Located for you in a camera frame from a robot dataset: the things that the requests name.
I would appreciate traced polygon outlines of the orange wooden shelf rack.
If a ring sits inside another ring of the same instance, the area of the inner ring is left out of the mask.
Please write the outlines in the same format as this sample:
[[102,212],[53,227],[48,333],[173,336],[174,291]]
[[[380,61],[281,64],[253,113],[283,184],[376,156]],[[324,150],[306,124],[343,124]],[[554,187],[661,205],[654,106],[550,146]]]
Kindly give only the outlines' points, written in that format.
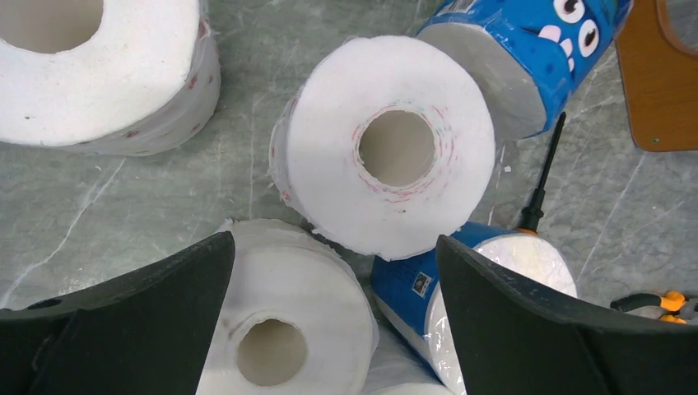
[[631,136],[645,151],[697,149],[697,51],[665,1],[635,1],[616,39]]

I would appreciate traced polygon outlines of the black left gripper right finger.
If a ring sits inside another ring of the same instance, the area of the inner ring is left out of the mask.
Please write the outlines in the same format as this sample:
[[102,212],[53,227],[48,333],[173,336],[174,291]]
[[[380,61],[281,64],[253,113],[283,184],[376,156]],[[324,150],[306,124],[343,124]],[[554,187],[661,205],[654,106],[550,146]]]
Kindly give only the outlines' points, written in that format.
[[468,393],[696,393],[695,326],[576,299],[450,236],[436,257]]

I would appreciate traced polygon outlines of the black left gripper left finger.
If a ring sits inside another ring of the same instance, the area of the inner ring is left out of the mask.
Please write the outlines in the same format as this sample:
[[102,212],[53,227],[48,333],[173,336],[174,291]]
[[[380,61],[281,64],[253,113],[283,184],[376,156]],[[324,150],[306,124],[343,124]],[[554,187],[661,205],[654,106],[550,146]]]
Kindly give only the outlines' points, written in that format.
[[1,312],[4,394],[193,394],[235,259],[229,231]]

